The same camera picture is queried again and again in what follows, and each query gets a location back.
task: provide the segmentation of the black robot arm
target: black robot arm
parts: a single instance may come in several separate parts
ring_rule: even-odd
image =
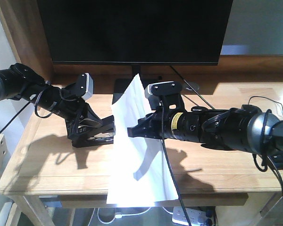
[[[67,137],[74,147],[111,144],[113,136],[105,138],[97,134],[113,132],[114,119],[100,119],[85,102],[93,94],[93,81],[88,73],[80,75],[76,83],[65,88],[52,86],[31,68],[23,64],[11,65],[0,70],[0,101],[25,99],[65,119]]]
[[[128,128],[128,135],[161,139],[164,133],[165,138],[201,143],[205,148],[259,155],[283,150],[283,121],[271,112],[263,113],[253,105],[229,110],[197,106],[188,112],[180,96],[181,90],[181,84],[173,81],[149,85],[146,96],[158,98],[163,104],[157,106],[154,113],[139,119],[135,127]]]

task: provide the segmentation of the wall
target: wall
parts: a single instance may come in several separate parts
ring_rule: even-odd
[[[11,64],[16,62],[11,51],[5,33],[0,22],[0,69],[6,69]],[[16,114],[16,112],[25,104],[25,101],[0,101],[0,130],[4,125]],[[16,118],[10,126],[3,132],[8,146],[9,154],[6,155],[4,165],[10,155],[13,153],[19,139],[23,133],[24,127],[32,113],[32,106],[29,106],[24,112]],[[11,207],[11,200],[5,196],[0,195],[0,226],[5,225],[9,210]]]
[[[283,0],[234,0],[221,54],[283,55]]]

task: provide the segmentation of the white power strip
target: white power strip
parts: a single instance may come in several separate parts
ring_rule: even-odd
[[[204,211],[186,208],[192,226],[205,226],[206,220],[211,219],[206,216]],[[189,225],[181,206],[175,206],[173,209],[172,221],[181,225]]]

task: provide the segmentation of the black monitor screen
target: black monitor screen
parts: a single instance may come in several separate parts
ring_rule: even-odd
[[[38,0],[55,64],[216,65],[233,0]]]

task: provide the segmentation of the folded paper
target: folded paper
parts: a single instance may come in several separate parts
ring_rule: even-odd
[[[177,199],[161,140],[127,134],[128,127],[151,113],[139,75],[111,108],[116,134],[107,203],[142,207]]]

